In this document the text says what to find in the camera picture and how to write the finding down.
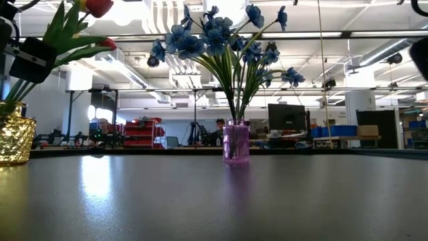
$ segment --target person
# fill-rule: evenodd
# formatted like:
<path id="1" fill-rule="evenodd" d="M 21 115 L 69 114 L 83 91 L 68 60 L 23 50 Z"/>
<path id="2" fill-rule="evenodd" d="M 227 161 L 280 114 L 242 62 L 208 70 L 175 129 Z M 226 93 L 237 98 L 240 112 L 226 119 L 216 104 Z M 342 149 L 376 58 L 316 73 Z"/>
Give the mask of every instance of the person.
<path id="1" fill-rule="evenodd" d="M 212 147 L 221 147 L 223 145 L 223 128 L 225 126 L 225 120 L 218 118 L 215 121 L 217 130 L 209 135 L 209 145 Z"/>
<path id="2" fill-rule="evenodd" d="M 98 119 L 99 129 L 94 135 L 91 135 L 89 145 L 95 145 L 98 142 L 103 142 L 104 145 L 109 145 L 113 139 L 113 132 L 108 129 L 110 124 L 106 118 Z"/>

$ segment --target black camera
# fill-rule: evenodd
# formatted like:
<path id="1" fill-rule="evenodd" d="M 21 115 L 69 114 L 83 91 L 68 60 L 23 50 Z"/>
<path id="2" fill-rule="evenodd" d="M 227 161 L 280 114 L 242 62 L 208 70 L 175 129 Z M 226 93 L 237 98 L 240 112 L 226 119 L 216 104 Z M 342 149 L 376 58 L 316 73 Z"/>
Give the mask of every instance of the black camera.
<path id="1" fill-rule="evenodd" d="M 148 67 L 155 68 L 159 66 L 159 60 L 156 59 L 154 56 L 150 55 L 150 57 L 147 60 L 147 65 Z"/>

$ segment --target dark table surface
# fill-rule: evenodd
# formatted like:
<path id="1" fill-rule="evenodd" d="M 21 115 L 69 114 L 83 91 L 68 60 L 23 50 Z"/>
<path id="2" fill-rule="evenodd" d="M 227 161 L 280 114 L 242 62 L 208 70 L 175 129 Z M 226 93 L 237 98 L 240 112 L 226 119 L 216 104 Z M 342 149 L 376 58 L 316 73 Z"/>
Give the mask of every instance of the dark table surface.
<path id="1" fill-rule="evenodd" d="M 428 162 L 85 156 L 0 167 L 0 240 L 428 240 Z"/>

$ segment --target purple glass vase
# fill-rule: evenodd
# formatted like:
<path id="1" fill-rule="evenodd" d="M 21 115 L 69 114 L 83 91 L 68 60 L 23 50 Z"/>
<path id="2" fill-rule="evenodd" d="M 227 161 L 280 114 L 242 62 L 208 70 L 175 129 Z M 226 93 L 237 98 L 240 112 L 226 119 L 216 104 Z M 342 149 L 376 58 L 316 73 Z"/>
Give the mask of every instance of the purple glass vase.
<path id="1" fill-rule="evenodd" d="M 223 162 L 230 167 L 249 163 L 249 133 L 243 119 L 227 121 L 223 129 Z"/>

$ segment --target blue artificial flower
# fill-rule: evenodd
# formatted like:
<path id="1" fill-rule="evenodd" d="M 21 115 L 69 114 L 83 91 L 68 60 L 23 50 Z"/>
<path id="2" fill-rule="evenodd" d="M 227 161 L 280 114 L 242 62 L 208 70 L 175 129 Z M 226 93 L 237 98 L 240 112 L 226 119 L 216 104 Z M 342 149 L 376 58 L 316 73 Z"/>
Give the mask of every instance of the blue artificial flower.
<path id="1" fill-rule="evenodd" d="M 159 39 L 156 39 L 153 42 L 152 55 L 156 59 L 165 62 L 165 49 L 162 47 L 161 41 Z"/>
<path id="2" fill-rule="evenodd" d="M 216 17 L 212 20 L 212 28 L 220 29 L 221 35 L 224 38 L 228 38 L 232 34 L 232 31 L 230 30 L 232 25 L 233 22 L 228 17 L 225 17 L 224 19 L 222 17 Z"/>
<path id="3" fill-rule="evenodd" d="M 234 35 L 229 38 L 229 45 L 233 51 L 241 51 L 243 49 L 243 37 Z"/>
<path id="4" fill-rule="evenodd" d="M 181 60 L 198 57 L 205 52 L 205 47 L 201 39 L 196 36 L 186 35 L 179 46 Z"/>
<path id="5" fill-rule="evenodd" d="M 219 12 L 219 8 L 217 6 L 212 6 L 211 11 L 208 11 L 203 14 L 203 17 L 207 16 L 208 20 L 212 20 L 214 15 Z"/>
<path id="6" fill-rule="evenodd" d="M 245 42 L 245 46 L 248 45 L 250 40 L 247 40 Z M 253 42 L 245 52 L 245 55 L 243 57 L 244 62 L 252 63 L 252 62 L 258 62 L 261 57 L 261 43 L 260 42 Z"/>
<path id="7" fill-rule="evenodd" d="M 294 87 L 299 86 L 299 83 L 302 83 L 306 80 L 301 74 L 298 74 L 293 67 L 289 68 L 287 72 L 282 73 L 281 77 L 282 81 L 289 82 L 290 85 Z"/>
<path id="8" fill-rule="evenodd" d="M 285 8 L 286 6 L 281 7 L 280 11 L 278 12 L 278 18 L 276 19 L 276 21 L 280 23 L 282 31 L 285 31 L 287 27 L 287 13 L 284 13 Z"/>
<path id="9" fill-rule="evenodd" d="M 261 11 L 259 7 L 254 7 L 254 4 L 248 5 L 245 8 L 247 12 L 249 21 L 254 24 L 254 26 L 261 28 L 265 23 L 265 17 L 261 15 Z"/>
<path id="10" fill-rule="evenodd" d="M 179 45 L 184 37 L 190 35 L 190 31 L 185 30 L 182 25 L 174 25 L 171 32 L 166 34 L 165 43 L 167 44 L 167 52 L 173 54 L 175 50 L 180 50 Z"/>
<path id="11" fill-rule="evenodd" d="M 265 52 L 265 64 L 270 65 L 272 63 L 276 63 L 278 61 L 278 56 L 280 55 L 280 52 L 278 50 L 272 51 L 271 49 L 268 49 Z"/>
<path id="12" fill-rule="evenodd" d="M 223 38 L 219 29 L 209 30 L 208 35 L 201 34 L 200 37 L 202 41 L 208 45 L 207 54 L 209 56 L 221 56 L 224 54 L 227 40 Z"/>
<path id="13" fill-rule="evenodd" d="M 193 21 L 190 17 L 189 8 L 185 5 L 185 18 L 181 20 L 181 25 L 185 24 L 187 21 Z"/>

